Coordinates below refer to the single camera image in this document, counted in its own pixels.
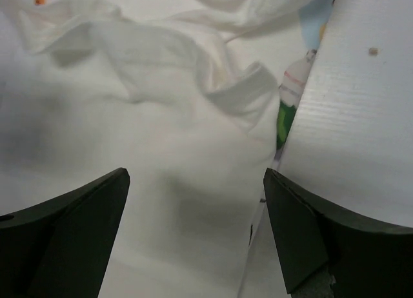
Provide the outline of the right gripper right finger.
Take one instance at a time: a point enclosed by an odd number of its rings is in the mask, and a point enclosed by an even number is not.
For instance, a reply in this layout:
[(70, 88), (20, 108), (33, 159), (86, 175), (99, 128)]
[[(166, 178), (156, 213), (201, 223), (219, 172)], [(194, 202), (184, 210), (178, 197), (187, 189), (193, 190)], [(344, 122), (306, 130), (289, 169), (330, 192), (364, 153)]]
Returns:
[(272, 169), (264, 187), (289, 295), (412, 296), (411, 228), (350, 211)]

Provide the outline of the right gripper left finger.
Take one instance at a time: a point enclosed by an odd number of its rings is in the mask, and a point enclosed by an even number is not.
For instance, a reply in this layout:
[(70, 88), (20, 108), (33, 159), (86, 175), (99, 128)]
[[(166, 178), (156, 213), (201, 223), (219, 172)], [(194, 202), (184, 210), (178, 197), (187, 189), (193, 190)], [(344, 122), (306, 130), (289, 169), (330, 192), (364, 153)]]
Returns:
[(118, 168), (1, 216), (1, 297), (97, 297), (129, 186)]

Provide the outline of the white cartoon print t-shirt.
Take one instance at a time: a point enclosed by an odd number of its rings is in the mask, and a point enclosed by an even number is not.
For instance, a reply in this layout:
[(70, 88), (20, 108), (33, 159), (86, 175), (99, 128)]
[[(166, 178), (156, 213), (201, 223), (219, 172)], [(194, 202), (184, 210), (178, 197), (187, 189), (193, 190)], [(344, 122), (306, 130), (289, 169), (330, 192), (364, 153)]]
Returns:
[(101, 297), (241, 297), (334, 1), (1, 0), (1, 212), (126, 168)]

